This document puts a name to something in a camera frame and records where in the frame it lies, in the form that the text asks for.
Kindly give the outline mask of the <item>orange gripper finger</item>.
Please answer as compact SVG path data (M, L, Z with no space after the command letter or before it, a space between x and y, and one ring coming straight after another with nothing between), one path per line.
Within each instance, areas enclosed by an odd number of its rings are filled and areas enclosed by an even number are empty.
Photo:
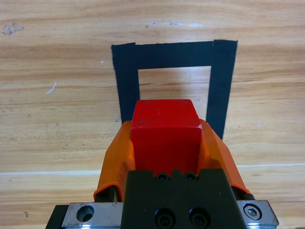
M252 200L253 195L246 188L228 147L206 121L201 119L200 122L202 139L197 171L223 169L236 199Z
M106 189L115 187L118 200L124 201L128 172L135 170L131 126L131 121L124 122L108 147L94 199Z

